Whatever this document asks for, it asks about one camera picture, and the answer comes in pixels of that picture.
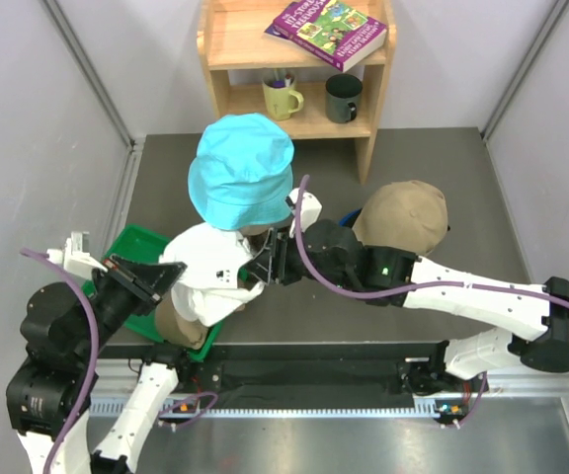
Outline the white hat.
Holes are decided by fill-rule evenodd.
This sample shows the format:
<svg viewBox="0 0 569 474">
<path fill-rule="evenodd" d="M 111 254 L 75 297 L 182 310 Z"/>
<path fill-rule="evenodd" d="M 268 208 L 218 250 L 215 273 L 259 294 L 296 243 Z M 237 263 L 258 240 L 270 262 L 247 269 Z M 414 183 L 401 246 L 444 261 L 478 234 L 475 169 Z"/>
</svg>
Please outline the white hat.
<svg viewBox="0 0 569 474">
<path fill-rule="evenodd" d="M 161 264 L 186 265 L 171 288 L 174 309 L 188 321 L 211 327 L 251 302 L 265 288 L 261 281 L 239 284 L 239 271 L 252 258 L 249 242 L 237 231 L 201 223 L 182 232 L 159 256 Z"/>
</svg>

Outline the cyan bucket hat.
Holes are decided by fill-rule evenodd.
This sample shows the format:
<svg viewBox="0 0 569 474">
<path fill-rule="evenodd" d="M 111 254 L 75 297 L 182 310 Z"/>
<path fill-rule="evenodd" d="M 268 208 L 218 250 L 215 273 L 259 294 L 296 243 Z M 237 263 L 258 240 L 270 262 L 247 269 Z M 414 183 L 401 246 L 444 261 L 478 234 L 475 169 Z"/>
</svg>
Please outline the cyan bucket hat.
<svg viewBox="0 0 569 474">
<path fill-rule="evenodd" d="M 190 200 L 211 226 L 240 230 L 288 219 L 294 145 L 258 113 L 227 115 L 210 124 L 188 172 Z"/>
</svg>

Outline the blue baseball cap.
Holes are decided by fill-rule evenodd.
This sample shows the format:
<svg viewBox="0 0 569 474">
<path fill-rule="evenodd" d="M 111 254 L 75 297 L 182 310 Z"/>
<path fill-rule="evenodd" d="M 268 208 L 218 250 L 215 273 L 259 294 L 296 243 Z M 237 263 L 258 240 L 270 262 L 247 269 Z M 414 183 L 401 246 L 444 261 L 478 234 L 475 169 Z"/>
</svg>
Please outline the blue baseball cap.
<svg viewBox="0 0 569 474">
<path fill-rule="evenodd" d="M 352 228 L 355 222 L 357 221 L 358 217 L 360 216 L 361 211 L 362 211 L 361 209 L 356 209 L 350 212 L 339 221 L 339 225 L 343 227 Z"/>
</svg>

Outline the tan hat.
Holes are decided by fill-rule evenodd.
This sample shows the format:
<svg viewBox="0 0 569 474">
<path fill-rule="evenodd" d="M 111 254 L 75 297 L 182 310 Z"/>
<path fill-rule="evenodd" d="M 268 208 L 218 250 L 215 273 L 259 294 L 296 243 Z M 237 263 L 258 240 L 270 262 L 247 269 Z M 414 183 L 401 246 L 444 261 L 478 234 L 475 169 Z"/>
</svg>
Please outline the tan hat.
<svg viewBox="0 0 569 474">
<path fill-rule="evenodd" d="M 427 256 L 447 235 L 445 195 L 431 184 L 393 182 L 377 189 L 353 224 L 360 242 Z"/>
</svg>

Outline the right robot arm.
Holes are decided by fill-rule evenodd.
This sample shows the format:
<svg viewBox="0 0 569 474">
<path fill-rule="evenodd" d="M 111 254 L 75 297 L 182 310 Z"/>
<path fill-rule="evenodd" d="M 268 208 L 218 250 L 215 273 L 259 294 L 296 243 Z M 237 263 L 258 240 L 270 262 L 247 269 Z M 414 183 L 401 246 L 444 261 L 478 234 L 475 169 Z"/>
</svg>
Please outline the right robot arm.
<svg viewBox="0 0 569 474">
<path fill-rule="evenodd" d="M 326 219 L 299 236 L 269 230 L 240 275 L 281 285 L 324 278 L 334 291 L 371 305 L 439 311 L 489 325 L 436 345 L 428 374 L 444 391 L 491 369 L 569 371 L 569 283 L 562 278 L 517 284 L 476 276 L 412 252 L 365 245 L 351 228 Z"/>
</svg>

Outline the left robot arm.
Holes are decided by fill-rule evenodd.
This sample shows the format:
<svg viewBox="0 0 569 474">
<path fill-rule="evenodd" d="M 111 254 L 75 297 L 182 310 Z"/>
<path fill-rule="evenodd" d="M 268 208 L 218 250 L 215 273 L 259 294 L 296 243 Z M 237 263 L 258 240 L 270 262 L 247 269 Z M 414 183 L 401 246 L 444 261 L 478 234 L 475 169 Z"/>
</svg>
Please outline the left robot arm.
<svg viewBox="0 0 569 474">
<path fill-rule="evenodd" d="M 181 349 L 152 347 L 110 432 L 90 449 L 87 427 L 97 362 L 132 315 L 145 316 L 185 271 L 183 263 L 143 264 L 87 254 L 71 263 L 63 252 L 23 255 L 60 280 L 35 292 L 20 331 L 27 357 L 6 389 L 7 410 L 35 473 L 133 473 L 163 403 L 192 382 Z"/>
</svg>

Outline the cream mannequin head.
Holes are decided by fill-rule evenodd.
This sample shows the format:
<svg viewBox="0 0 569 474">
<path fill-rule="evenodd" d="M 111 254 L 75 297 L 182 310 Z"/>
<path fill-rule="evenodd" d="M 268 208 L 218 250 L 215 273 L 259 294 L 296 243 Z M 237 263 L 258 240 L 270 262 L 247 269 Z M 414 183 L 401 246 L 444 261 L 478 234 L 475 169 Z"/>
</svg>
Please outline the cream mannequin head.
<svg viewBox="0 0 569 474">
<path fill-rule="evenodd" d="M 237 230 L 242 247 L 251 255 L 256 255 L 268 240 L 273 225 L 248 225 Z"/>
</svg>

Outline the green plastic tray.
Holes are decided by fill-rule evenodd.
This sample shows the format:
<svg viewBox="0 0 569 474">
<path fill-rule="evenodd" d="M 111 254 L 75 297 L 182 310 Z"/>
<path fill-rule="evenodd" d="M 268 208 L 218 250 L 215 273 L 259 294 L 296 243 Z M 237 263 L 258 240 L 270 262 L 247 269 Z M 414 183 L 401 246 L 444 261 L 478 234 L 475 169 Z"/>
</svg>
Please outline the green plastic tray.
<svg viewBox="0 0 569 474">
<path fill-rule="evenodd" d="M 105 257 L 116 254 L 130 261 L 157 264 L 160 255 L 170 242 L 168 237 L 148 230 L 136 224 L 127 225 L 114 243 L 108 249 Z M 164 340 L 155 327 L 155 313 L 145 316 L 130 315 L 123 328 L 140 336 L 146 343 L 163 343 Z M 202 362 L 210 352 L 223 323 L 219 322 L 209 328 L 202 347 L 198 350 L 188 350 L 188 355 L 195 362 Z"/>
</svg>

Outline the brown hat in tray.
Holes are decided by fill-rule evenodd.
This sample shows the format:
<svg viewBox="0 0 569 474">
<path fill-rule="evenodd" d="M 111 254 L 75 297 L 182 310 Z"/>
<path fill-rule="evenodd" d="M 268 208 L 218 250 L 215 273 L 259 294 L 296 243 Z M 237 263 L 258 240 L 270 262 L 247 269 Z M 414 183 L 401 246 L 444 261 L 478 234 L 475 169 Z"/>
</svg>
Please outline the brown hat in tray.
<svg viewBox="0 0 569 474">
<path fill-rule="evenodd" d="M 154 324 L 164 341 L 187 349 L 199 350 L 205 343 L 208 327 L 199 320 L 188 321 L 174 308 L 170 298 L 155 309 Z"/>
</svg>

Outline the yellow-green mug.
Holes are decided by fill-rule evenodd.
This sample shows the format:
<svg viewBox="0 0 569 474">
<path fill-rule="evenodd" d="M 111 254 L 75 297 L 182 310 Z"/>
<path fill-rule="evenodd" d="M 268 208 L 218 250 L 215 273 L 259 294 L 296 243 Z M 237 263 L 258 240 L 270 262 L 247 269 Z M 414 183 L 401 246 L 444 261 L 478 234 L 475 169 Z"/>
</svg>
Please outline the yellow-green mug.
<svg viewBox="0 0 569 474">
<path fill-rule="evenodd" d="M 296 80 L 292 75 L 287 75 L 283 80 L 264 81 L 262 86 L 266 109 L 272 119 L 290 119 L 302 111 L 305 100 L 296 90 Z"/>
</svg>

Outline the pens in mug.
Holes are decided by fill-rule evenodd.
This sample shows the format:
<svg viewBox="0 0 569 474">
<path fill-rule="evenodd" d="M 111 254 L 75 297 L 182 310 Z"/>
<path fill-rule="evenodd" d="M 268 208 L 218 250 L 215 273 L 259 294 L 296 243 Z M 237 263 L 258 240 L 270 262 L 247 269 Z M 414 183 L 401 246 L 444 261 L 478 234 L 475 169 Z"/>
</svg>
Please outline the pens in mug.
<svg viewBox="0 0 569 474">
<path fill-rule="evenodd" d="M 274 89 L 290 87 L 293 82 L 294 76 L 281 68 L 269 69 L 264 78 L 264 83 Z"/>
</svg>

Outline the dark green mug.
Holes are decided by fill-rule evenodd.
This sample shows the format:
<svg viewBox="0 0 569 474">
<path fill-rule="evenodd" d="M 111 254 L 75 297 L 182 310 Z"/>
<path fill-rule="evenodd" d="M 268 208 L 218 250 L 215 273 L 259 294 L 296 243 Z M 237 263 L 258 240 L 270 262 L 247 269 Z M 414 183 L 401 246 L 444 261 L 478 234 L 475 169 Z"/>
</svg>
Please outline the dark green mug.
<svg viewBox="0 0 569 474">
<path fill-rule="evenodd" d="M 325 113 L 334 123 L 348 123 L 358 116 L 362 81 L 351 74 L 336 74 L 325 83 Z"/>
</svg>

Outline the wooden shelf unit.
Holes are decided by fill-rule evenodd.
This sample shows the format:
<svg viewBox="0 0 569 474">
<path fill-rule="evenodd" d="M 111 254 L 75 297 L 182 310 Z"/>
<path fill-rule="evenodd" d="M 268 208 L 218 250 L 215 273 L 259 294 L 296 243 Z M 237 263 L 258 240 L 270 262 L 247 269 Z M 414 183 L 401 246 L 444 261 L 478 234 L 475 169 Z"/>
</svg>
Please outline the wooden shelf unit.
<svg viewBox="0 0 569 474">
<path fill-rule="evenodd" d="M 386 97 L 397 28 L 389 1 L 352 1 L 357 9 L 382 21 L 388 34 L 382 48 L 361 62 L 363 94 L 355 120 L 337 124 L 325 115 L 325 82 L 299 79 L 304 97 L 301 111 L 280 123 L 293 139 L 352 138 L 355 141 L 358 175 L 367 179 L 377 131 Z M 262 85 L 232 85 L 229 73 L 246 70 L 264 73 L 284 68 L 319 68 L 324 62 L 301 48 L 269 37 L 264 30 L 288 5 L 286 1 L 203 1 L 197 32 L 197 49 L 204 80 L 219 119 L 229 114 L 267 111 Z"/>
</svg>

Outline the purple children's book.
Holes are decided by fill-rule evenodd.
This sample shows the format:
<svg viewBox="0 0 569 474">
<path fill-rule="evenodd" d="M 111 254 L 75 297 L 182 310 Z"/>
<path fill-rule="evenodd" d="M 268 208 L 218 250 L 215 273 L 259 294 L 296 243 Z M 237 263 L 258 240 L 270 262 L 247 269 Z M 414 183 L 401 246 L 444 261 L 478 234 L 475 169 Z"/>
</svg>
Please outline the purple children's book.
<svg viewBox="0 0 569 474">
<path fill-rule="evenodd" d="M 388 27 L 343 1 L 293 2 L 271 27 L 280 36 L 340 72 L 383 47 Z"/>
</svg>

